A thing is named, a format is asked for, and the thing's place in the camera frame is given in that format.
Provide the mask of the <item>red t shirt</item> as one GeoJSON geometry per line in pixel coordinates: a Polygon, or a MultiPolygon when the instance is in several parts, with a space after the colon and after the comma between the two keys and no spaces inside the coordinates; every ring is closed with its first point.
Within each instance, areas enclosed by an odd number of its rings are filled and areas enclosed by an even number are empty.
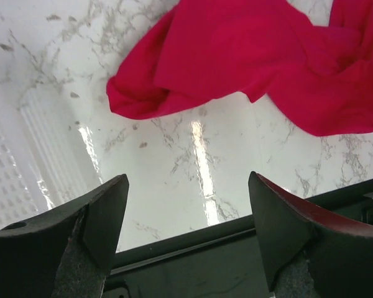
{"type": "Polygon", "coordinates": [[[136,120],[236,92],[315,136],[373,132],[373,1],[334,1],[327,26],[286,1],[180,1],[106,86],[136,120]]]}

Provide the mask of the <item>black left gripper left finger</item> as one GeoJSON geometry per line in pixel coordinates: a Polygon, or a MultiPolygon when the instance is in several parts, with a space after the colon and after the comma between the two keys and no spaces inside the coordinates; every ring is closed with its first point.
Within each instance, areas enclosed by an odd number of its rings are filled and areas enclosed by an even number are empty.
{"type": "Polygon", "coordinates": [[[129,181],[0,230],[0,297],[101,297],[114,264],[129,181]]]}

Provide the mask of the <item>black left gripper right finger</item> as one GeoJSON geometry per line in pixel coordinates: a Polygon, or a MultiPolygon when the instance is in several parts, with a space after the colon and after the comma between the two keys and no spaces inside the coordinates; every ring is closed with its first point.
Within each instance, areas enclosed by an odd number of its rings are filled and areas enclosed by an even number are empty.
{"type": "Polygon", "coordinates": [[[255,172],[248,186],[275,297],[373,297],[373,179],[310,199],[255,172]]]}

